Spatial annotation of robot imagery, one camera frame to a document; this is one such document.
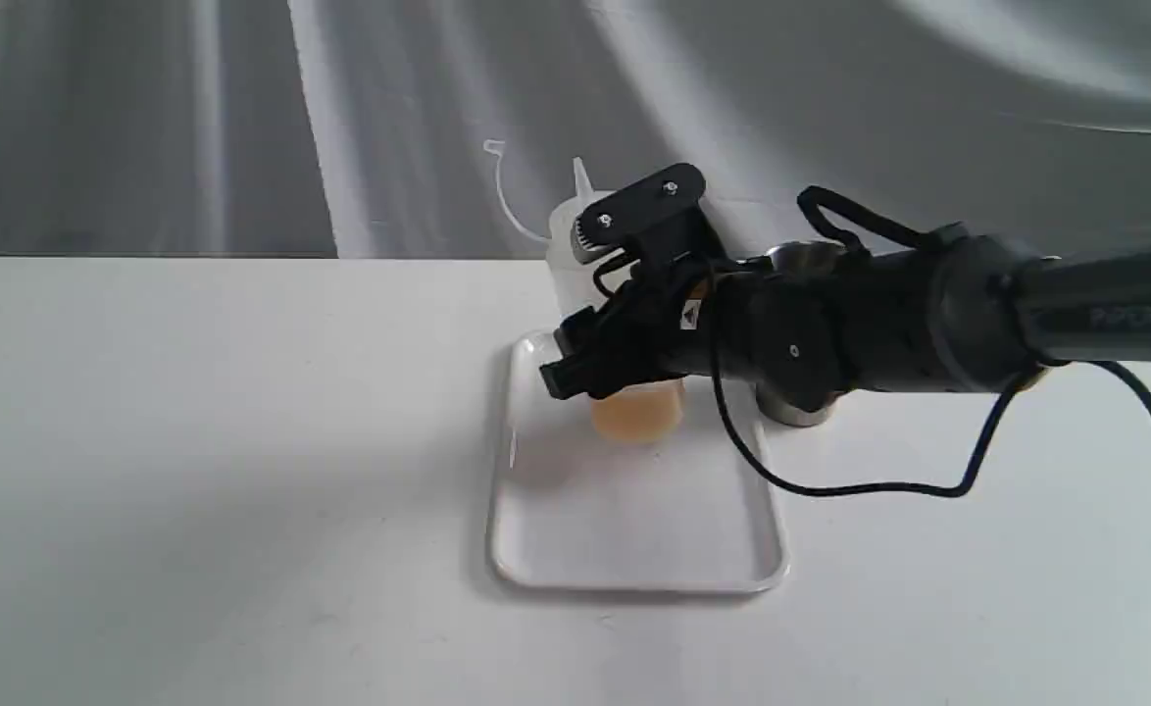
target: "plastic tray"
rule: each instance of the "plastic tray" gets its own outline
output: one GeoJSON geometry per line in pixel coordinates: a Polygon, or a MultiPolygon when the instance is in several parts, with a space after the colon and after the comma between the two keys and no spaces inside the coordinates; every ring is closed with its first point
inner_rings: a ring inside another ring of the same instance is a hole
{"type": "MultiPolygon", "coordinates": [[[[785,572],[770,487],[724,435],[707,379],[685,380],[685,418],[651,446],[593,428],[586,398],[556,401],[536,367],[558,358],[548,333],[513,346],[489,559],[533,590],[740,595],[785,572]]],[[[738,430],[771,465],[749,387],[727,384],[738,430]]]]}

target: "gray backdrop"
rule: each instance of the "gray backdrop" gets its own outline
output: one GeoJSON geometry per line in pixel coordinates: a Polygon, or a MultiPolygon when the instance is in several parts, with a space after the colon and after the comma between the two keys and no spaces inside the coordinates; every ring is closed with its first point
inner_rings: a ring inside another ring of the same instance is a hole
{"type": "Polygon", "coordinates": [[[1151,3],[0,0],[0,253],[532,258],[572,157],[699,165],[737,250],[823,183],[1151,237],[1151,3]]]}

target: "white squeeze bottle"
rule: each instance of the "white squeeze bottle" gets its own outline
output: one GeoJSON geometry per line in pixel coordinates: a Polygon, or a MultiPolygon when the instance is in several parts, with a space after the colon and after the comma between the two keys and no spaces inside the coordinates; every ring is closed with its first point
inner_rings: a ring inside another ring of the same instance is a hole
{"type": "MultiPolygon", "coordinates": [[[[593,286],[593,270],[597,264],[581,264],[576,258],[572,227],[585,208],[612,193],[593,191],[593,184],[585,173],[585,162],[579,157],[572,160],[572,169],[576,173],[576,196],[562,202],[549,214],[549,249],[546,251],[563,317],[585,306],[601,306],[605,303],[604,296],[593,286]]],[[[625,267],[607,275],[604,281],[615,290],[626,278],[628,268],[625,267]]],[[[612,441],[658,441],[679,425],[684,416],[684,393],[681,380],[676,379],[634,385],[605,400],[593,400],[593,427],[612,441]]]]}

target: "white tray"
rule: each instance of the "white tray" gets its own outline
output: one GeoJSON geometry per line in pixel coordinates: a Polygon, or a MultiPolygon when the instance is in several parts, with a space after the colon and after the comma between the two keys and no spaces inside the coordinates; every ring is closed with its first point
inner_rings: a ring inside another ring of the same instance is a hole
{"type": "MultiPolygon", "coordinates": [[[[602,439],[585,397],[550,398],[536,367],[558,358],[548,333],[513,346],[489,559],[535,590],[749,594],[786,557],[771,488],[719,424],[708,379],[685,380],[678,430],[651,446],[602,439]]],[[[752,450],[771,468],[749,387],[726,384],[752,450]]]]}

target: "white table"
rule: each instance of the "white table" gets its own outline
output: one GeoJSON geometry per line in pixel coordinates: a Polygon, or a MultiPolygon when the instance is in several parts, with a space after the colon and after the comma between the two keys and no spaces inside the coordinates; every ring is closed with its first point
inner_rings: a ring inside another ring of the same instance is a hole
{"type": "MultiPolygon", "coordinates": [[[[975,496],[783,498],[763,597],[500,585],[490,442],[547,276],[0,260],[0,704],[1151,703],[1151,425],[1092,367],[1012,405],[975,496]]],[[[953,481],[989,403],[857,394],[773,451],[953,481]]]]}

